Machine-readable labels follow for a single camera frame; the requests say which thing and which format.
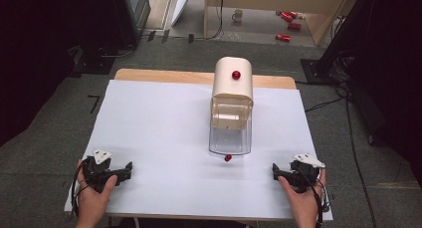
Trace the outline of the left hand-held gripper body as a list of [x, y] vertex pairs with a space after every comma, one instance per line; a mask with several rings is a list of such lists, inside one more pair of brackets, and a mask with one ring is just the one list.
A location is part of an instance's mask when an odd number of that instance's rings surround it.
[[111, 152], [95, 149], [93, 154], [84, 160], [85, 180], [96, 192], [102, 192], [106, 182], [112, 176], [109, 170], [110, 158]]

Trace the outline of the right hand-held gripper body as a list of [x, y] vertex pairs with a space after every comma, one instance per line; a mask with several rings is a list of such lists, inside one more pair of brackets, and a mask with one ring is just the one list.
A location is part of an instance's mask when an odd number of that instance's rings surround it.
[[319, 172], [325, 168], [325, 164], [309, 153], [294, 155], [293, 159], [290, 163], [292, 174], [289, 183], [298, 193], [303, 193], [317, 183]]

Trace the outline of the cream lidded clear container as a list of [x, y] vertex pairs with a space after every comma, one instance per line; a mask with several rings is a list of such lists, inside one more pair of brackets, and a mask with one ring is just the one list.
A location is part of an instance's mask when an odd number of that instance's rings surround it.
[[209, 150], [223, 155], [251, 152], [253, 114], [251, 63], [224, 57], [215, 67], [210, 102]]

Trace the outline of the person's left hand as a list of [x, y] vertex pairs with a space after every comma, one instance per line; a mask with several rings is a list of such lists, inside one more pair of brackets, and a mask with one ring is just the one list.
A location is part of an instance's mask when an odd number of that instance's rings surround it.
[[106, 213], [110, 195], [115, 187], [117, 176], [111, 176], [101, 193], [87, 185], [80, 171], [77, 181], [84, 189], [78, 197], [79, 216], [76, 228], [96, 228]]

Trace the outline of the person's right hand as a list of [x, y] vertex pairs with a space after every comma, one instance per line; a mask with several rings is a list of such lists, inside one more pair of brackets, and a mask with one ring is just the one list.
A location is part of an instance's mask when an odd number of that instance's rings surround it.
[[279, 178], [279, 182], [286, 192], [293, 217], [298, 228], [317, 228], [318, 206], [317, 196], [321, 197], [322, 188], [326, 184], [326, 171], [320, 171], [319, 183], [314, 189], [309, 188], [304, 193], [297, 193], [287, 179]]

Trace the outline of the white table sheet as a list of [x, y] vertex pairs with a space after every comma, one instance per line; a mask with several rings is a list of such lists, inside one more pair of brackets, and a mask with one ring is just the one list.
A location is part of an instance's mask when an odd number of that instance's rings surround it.
[[209, 151], [208, 85], [109, 82], [86, 149], [133, 165], [106, 209], [113, 216], [282, 220], [291, 209], [272, 167], [315, 148], [297, 90], [255, 88], [250, 153]]

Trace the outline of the wooden table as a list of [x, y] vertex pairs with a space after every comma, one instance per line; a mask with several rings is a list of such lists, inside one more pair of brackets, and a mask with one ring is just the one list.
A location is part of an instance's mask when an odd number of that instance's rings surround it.
[[[160, 82], [212, 85], [213, 73], [162, 71], [144, 69], [119, 69], [114, 78], [119, 81]], [[253, 76], [255, 88], [289, 89], [295, 90], [297, 85], [291, 77]]]

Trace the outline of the black stand base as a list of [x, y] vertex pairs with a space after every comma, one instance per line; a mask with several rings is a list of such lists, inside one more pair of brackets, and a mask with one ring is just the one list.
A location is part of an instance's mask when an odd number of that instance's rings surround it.
[[334, 85], [335, 80], [327, 71], [319, 66], [318, 60], [301, 59], [301, 66], [308, 84], [311, 85]]

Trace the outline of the dark curtain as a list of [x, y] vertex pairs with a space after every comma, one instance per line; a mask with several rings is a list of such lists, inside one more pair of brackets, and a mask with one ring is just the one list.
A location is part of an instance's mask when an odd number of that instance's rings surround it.
[[0, 0], [0, 146], [24, 131], [74, 68], [86, 0]]
[[356, 0], [336, 39], [370, 142], [404, 157], [422, 188], [422, 0]]

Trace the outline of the black monitor cabinet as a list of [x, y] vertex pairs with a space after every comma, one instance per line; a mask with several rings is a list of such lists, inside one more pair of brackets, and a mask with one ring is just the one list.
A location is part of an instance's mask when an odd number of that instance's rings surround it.
[[113, 0], [122, 44], [136, 47], [151, 11], [149, 0]]

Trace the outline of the white board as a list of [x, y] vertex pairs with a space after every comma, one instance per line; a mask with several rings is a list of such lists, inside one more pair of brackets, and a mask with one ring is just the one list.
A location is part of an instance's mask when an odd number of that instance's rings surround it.
[[184, 7], [186, 6], [187, 2], [188, 2], [188, 0], [177, 0], [175, 8], [174, 8], [172, 22], [175, 22], [175, 21], [178, 20], [181, 13], [183, 12]]

